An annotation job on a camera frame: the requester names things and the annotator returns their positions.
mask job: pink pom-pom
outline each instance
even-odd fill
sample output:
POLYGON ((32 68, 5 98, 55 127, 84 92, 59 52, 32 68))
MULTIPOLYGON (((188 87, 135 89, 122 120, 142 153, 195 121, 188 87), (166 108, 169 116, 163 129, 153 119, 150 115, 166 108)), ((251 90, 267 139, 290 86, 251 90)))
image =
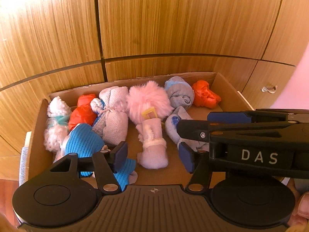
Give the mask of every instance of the pink pom-pom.
POLYGON ((158 118, 163 119, 168 116, 173 107, 171 107, 170 100, 164 90, 155 81, 148 81, 142 86, 132 86, 127 95, 128 101, 128 116, 130 120, 138 125, 145 119, 142 113, 154 107, 158 118))

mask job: red plastic bundle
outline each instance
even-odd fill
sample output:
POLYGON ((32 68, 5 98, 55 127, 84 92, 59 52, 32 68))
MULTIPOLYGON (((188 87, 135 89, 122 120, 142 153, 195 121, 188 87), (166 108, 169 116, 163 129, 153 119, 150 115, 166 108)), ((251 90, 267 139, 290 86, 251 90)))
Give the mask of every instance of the red plastic bundle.
POLYGON ((90 102, 94 98, 96 98, 95 94, 81 95, 78 98, 77 108, 72 112, 69 121, 70 131, 79 123, 93 124, 97 115, 92 111, 90 102))
POLYGON ((209 89, 209 83, 207 81, 197 81, 193 84, 192 89, 194 90, 193 104, 195 106, 205 106, 214 109, 221 101, 220 96, 209 89))

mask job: blue patch on gray sock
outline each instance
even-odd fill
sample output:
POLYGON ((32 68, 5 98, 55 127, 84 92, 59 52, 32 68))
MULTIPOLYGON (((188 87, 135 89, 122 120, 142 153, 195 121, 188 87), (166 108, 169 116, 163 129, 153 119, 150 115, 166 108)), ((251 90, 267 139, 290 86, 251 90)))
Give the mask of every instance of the blue patch on gray sock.
POLYGON ((173 124, 173 126, 175 127, 175 129, 176 129, 176 126, 177 126, 177 124, 178 124, 178 122, 180 121, 180 117, 178 117, 178 116, 173 116, 172 117, 172 124, 173 124))

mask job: wood grain surface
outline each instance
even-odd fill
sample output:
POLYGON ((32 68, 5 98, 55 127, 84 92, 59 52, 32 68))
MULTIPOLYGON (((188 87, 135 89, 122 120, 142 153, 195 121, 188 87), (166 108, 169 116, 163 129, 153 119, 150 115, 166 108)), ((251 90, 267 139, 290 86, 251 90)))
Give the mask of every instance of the wood grain surface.
POLYGON ((0 157, 0 179, 19 180, 20 154, 18 156, 0 157))
POLYGON ((156 56, 106 61, 108 81, 182 72, 220 72, 237 89, 246 85, 256 60, 217 56, 156 56))
POLYGON ((95 0, 0 0, 0 88, 100 60, 95 0))
POLYGON ((8 144, 1 136, 0 136, 0 157, 2 156, 18 156, 20 155, 10 144, 8 144))
POLYGON ((205 53, 261 58, 280 0, 98 0, 104 58, 205 53))
POLYGON ((282 0, 264 60, 298 65, 309 43, 309 0, 282 0))
POLYGON ((101 62, 30 80, 0 92, 0 135, 17 151, 51 92, 103 82, 101 62))
POLYGON ((17 188, 18 181, 0 180, 0 213, 14 226, 19 225, 12 206, 12 197, 17 188))
POLYGON ((242 95, 254 109, 270 107, 283 91, 285 85, 293 75, 296 67, 278 63, 259 61, 252 73, 242 95), (264 86, 278 86, 276 92, 262 92, 264 86))

